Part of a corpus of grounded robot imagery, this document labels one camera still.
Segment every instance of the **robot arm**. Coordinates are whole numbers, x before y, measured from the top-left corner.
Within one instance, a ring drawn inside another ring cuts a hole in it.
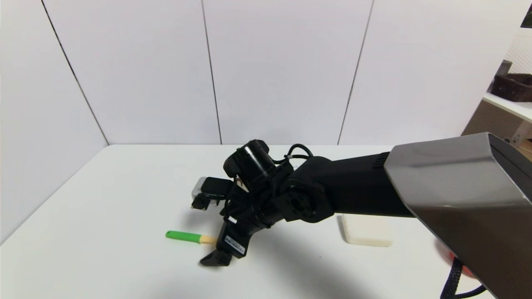
[[[268,151],[252,140],[223,166],[234,181],[207,178],[197,186],[194,208],[225,201],[217,249],[201,264],[244,257],[251,236],[282,219],[416,217],[493,294],[532,298],[532,163],[504,141],[484,133],[339,161],[309,151],[295,171],[289,157],[275,161]]]

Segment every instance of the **red object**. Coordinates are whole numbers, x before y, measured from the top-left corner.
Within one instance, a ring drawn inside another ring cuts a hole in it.
[[[451,261],[453,261],[454,260],[454,253],[449,252],[449,257],[451,258]],[[467,275],[469,277],[476,278],[475,275],[473,275],[473,273],[471,272],[471,270],[469,270],[469,268],[467,268],[466,266],[462,267],[462,273],[464,273],[465,275]]]

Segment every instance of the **sticker label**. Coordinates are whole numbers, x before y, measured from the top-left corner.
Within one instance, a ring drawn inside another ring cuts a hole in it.
[[[231,247],[233,247],[234,249],[236,249],[236,251],[244,254],[244,252],[246,252],[246,248],[244,248],[242,245],[238,244],[238,242],[236,242],[235,240],[233,240],[231,237],[229,236],[226,236],[226,243],[231,245]]]

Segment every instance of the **white block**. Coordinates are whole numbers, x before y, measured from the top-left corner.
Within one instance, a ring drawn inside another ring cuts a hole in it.
[[[343,214],[342,227],[346,241],[351,244],[389,247],[393,243],[386,218],[382,216]]]

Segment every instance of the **wicker basket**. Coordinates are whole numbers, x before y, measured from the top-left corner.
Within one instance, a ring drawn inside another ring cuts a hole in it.
[[[532,74],[495,76],[492,94],[513,102],[532,102]]]

